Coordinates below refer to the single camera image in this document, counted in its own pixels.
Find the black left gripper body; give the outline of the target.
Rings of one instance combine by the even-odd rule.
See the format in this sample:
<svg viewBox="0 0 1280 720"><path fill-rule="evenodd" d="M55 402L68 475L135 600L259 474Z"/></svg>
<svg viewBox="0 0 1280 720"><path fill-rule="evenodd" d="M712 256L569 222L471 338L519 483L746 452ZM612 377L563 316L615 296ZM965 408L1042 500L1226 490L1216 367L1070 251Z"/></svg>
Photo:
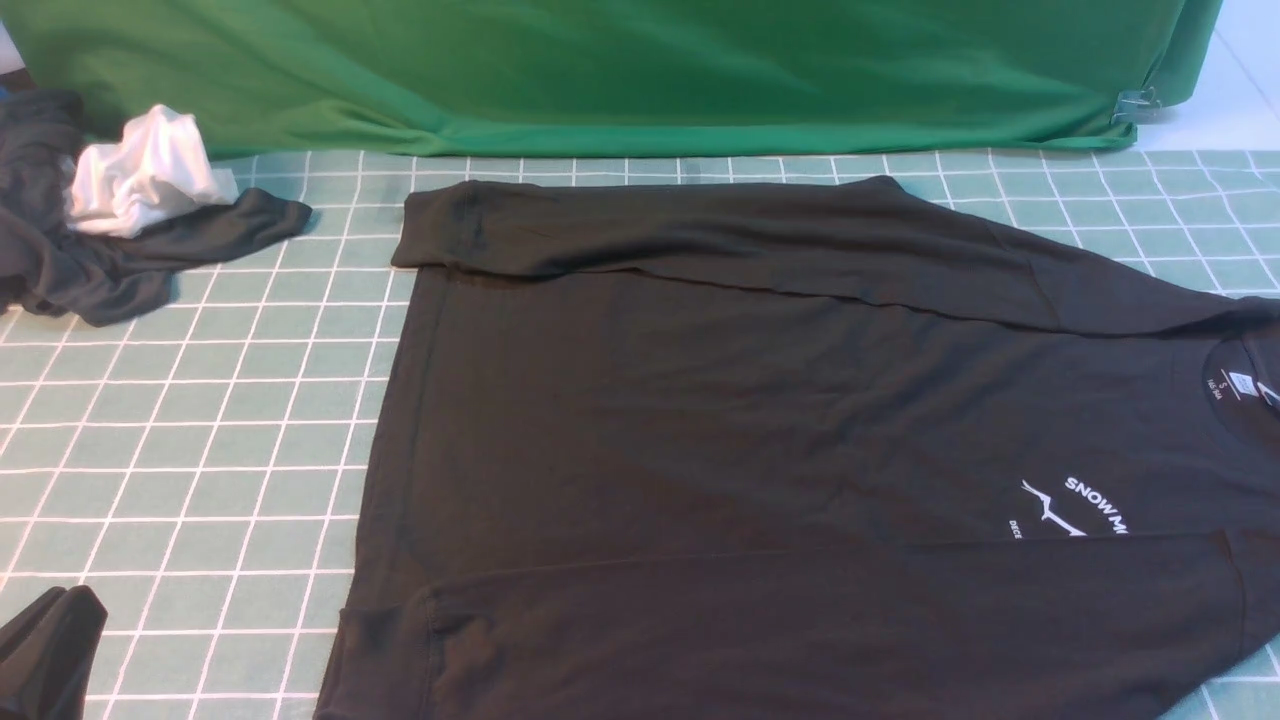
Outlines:
<svg viewBox="0 0 1280 720"><path fill-rule="evenodd" d="M1 717L82 719L108 610L87 585L52 587L1 629Z"/></svg>

